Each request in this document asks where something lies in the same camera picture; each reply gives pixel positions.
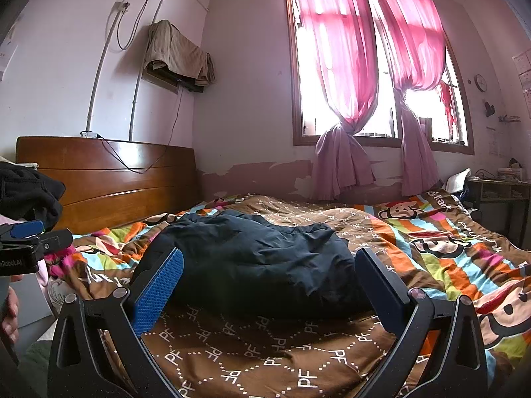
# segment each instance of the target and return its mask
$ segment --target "wall outlet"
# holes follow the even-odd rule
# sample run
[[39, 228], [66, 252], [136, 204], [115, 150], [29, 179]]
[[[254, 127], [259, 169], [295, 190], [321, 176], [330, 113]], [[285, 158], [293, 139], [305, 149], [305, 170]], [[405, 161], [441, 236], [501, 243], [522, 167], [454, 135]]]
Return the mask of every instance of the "wall outlet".
[[127, 8], [129, 7], [129, 3], [125, 1], [116, 1], [114, 3], [114, 7], [119, 12], [125, 12], [127, 11]]
[[98, 134], [95, 131], [82, 131], [81, 137], [86, 137], [89, 139], [96, 139], [98, 137]]

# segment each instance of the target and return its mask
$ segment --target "pink curtain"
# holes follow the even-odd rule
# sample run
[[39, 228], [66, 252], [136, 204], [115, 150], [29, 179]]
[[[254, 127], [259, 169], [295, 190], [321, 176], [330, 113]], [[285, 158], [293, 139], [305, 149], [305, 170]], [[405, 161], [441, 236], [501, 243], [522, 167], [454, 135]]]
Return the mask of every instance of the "pink curtain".
[[323, 92], [339, 124], [315, 149], [312, 198], [331, 200], [348, 187], [371, 184], [371, 162], [356, 141], [378, 95], [374, 22], [368, 0], [296, 0], [303, 27], [315, 39]]
[[402, 194], [413, 196], [430, 189], [439, 173], [429, 143], [416, 116], [407, 107], [407, 90], [432, 90], [445, 68], [445, 41], [433, 0], [377, 0], [397, 105], [402, 111]]
[[446, 120], [448, 121], [448, 131], [450, 131], [450, 140], [453, 141], [453, 126], [456, 123], [456, 117], [453, 110], [452, 92], [450, 91], [450, 86], [444, 81], [441, 81], [439, 84], [439, 97], [444, 105]]

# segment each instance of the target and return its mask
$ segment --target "pink wall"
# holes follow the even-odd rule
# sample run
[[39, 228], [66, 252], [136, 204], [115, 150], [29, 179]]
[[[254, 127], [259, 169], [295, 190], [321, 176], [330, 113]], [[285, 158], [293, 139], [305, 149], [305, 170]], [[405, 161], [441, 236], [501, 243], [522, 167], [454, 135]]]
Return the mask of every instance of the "pink wall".
[[[14, 159], [18, 136], [79, 136], [85, 129], [96, 68], [121, 0], [30, 0], [15, 30], [19, 44], [0, 82], [0, 155]], [[144, 0], [131, 3], [121, 23], [127, 41]], [[140, 32], [127, 51], [113, 37], [96, 96], [92, 130], [128, 139], [129, 116], [145, 41], [160, 0], [149, 0]], [[195, 0], [165, 0], [160, 19], [201, 43], [205, 10]], [[142, 81], [134, 140], [166, 144], [175, 119], [176, 95]], [[194, 95], [185, 92], [172, 144], [192, 145]]]
[[[494, 171], [507, 157], [488, 155], [483, 101], [504, 114], [503, 99], [489, 54], [463, 6], [435, 0], [465, 80], [476, 155], [435, 152], [442, 178], [471, 167]], [[195, 102], [193, 145], [203, 172], [205, 196], [259, 191], [281, 197], [307, 197], [314, 147], [293, 146], [291, 80], [284, 0], [211, 0], [203, 47], [216, 62], [218, 82]], [[489, 90], [473, 82], [482, 74]], [[344, 200], [372, 203], [399, 196], [401, 151], [367, 148], [376, 183], [356, 188]]]
[[522, 120], [509, 124], [512, 154], [531, 170], [531, 115], [512, 62], [512, 57], [531, 49], [531, 41], [505, 0], [466, 0], [464, 6], [492, 60], [507, 113]]

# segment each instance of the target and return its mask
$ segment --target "screw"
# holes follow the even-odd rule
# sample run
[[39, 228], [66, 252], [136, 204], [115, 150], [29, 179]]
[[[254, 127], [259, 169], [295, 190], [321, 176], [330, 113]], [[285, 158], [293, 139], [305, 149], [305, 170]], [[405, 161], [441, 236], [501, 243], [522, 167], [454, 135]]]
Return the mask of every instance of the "screw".
[[426, 297], [426, 292], [418, 287], [413, 287], [410, 292], [415, 299], [424, 299]]
[[78, 297], [75, 294], [68, 294], [65, 297], [65, 302], [66, 303], [74, 303], [74, 302], [76, 302], [77, 299], [78, 299]]
[[127, 289], [125, 287], [118, 287], [113, 292], [113, 296], [118, 299], [123, 298], [125, 295], [127, 295]]
[[472, 299], [470, 299], [466, 295], [461, 295], [461, 297], [459, 298], [459, 301], [464, 303], [465, 305], [472, 305]]

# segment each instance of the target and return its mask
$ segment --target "desk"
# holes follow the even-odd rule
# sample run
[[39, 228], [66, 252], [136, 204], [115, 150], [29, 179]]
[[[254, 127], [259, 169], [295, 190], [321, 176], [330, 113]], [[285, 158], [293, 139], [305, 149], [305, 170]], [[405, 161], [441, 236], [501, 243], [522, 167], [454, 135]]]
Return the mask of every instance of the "desk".
[[531, 184], [523, 182], [496, 181], [492, 179], [467, 179], [469, 189], [469, 200], [474, 204], [474, 208], [480, 209], [481, 204], [486, 203], [506, 203], [509, 211], [505, 221], [505, 236], [509, 236], [511, 220], [513, 216], [513, 205], [515, 202], [524, 202], [524, 217], [522, 219], [522, 230], [518, 241], [518, 248], [524, 243], [524, 236], [527, 227], [527, 216], [529, 214], [529, 198]]

